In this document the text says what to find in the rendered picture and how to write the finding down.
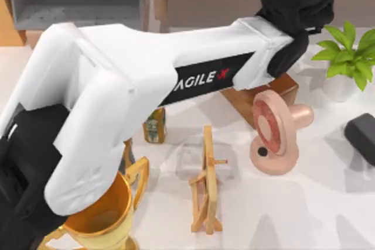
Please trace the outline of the brown wooden block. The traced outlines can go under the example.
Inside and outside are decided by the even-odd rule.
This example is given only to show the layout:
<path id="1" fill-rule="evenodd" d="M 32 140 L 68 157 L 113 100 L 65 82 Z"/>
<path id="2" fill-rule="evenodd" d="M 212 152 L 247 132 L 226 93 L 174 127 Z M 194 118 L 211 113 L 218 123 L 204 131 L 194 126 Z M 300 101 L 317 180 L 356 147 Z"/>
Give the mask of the brown wooden block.
<path id="1" fill-rule="evenodd" d="M 284 99 L 287 105 L 292 105 L 295 102 L 298 89 L 298 83 L 288 74 L 283 74 L 266 85 L 241 91 L 231 87 L 222 90 L 221 94 L 254 129 L 253 100 L 258 93 L 265 90 L 273 90 Z"/>

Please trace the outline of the small wooden easel stand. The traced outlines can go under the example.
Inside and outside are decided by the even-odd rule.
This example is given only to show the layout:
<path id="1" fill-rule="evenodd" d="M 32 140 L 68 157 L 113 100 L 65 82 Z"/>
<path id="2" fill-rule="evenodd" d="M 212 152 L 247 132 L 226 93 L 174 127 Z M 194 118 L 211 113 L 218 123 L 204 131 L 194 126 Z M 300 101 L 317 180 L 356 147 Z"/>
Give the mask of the small wooden easel stand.
<path id="1" fill-rule="evenodd" d="M 189 180 L 192 189 L 193 222 L 191 231 L 198 232 L 205 227 L 207 235 L 222 231 L 223 226 L 216 218 L 218 188 L 216 165 L 226 164 L 228 160 L 216 160 L 213 154 L 212 128 L 203 128 L 202 171 Z"/>

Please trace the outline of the pink desk fan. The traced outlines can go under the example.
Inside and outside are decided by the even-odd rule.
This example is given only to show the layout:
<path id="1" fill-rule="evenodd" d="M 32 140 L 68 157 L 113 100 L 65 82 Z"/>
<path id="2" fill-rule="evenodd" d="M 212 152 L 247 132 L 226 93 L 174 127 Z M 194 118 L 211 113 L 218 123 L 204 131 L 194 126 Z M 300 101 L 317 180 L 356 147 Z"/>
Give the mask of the pink desk fan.
<path id="1" fill-rule="evenodd" d="M 297 130 L 314 120 L 312 107 L 287 105 L 273 90 L 258 93 L 253 101 L 257 136 L 250 146 L 250 160 L 261 172 L 279 176 L 290 172 L 299 158 Z"/>

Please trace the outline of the gold trophy cup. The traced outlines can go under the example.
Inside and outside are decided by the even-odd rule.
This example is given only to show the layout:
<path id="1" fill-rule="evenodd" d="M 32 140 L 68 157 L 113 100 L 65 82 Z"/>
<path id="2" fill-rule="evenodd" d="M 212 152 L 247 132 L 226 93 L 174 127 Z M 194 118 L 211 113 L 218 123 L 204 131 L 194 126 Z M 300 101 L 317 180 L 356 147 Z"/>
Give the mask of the gold trophy cup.
<path id="1" fill-rule="evenodd" d="M 129 235 L 132 219 L 149 179 L 149 160 L 142 157 L 126 174 L 117 173 L 111 187 L 93 205 L 71 215 L 45 236 L 37 250 L 56 250 L 47 246 L 52 239 L 69 234 L 82 247 L 77 250 L 139 250 Z"/>

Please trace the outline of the green plant in white pot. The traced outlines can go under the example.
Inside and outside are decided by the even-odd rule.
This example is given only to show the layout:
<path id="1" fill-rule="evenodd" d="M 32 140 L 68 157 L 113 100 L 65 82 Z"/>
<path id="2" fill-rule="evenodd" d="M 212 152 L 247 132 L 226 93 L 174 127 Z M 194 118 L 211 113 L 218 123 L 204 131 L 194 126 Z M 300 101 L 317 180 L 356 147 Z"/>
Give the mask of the green plant in white pot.
<path id="1" fill-rule="evenodd" d="M 323 92 L 333 101 L 345 102 L 375 79 L 375 27 L 366 31 L 357 45 L 356 28 L 349 21 L 342 29 L 331 25 L 324 29 L 333 39 L 317 42 L 322 49 L 311 60 L 328 62 Z"/>

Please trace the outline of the black rounded box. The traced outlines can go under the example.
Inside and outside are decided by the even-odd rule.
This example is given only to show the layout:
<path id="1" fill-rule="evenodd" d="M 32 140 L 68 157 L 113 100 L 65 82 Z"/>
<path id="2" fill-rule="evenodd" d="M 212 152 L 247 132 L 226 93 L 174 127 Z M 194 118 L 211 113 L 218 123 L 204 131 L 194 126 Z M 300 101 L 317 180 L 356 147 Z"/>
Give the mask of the black rounded box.
<path id="1" fill-rule="evenodd" d="M 375 167 L 375 117 L 364 113 L 350 120 L 345 126 L 344 136 L 363 159 Z"/>

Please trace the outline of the wooden cupboard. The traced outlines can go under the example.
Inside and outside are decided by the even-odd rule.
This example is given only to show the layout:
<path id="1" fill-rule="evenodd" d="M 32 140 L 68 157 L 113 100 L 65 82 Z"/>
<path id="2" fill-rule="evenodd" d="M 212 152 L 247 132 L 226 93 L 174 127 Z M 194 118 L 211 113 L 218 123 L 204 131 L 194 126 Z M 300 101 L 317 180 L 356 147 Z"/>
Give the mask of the wooden cupboard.
<path id="1" fill-rule="evenodd" d="M 15 29 L 11 0 L 0 0 L 0 47 L 22 47 L 26 44 L 26 31 Z"/>

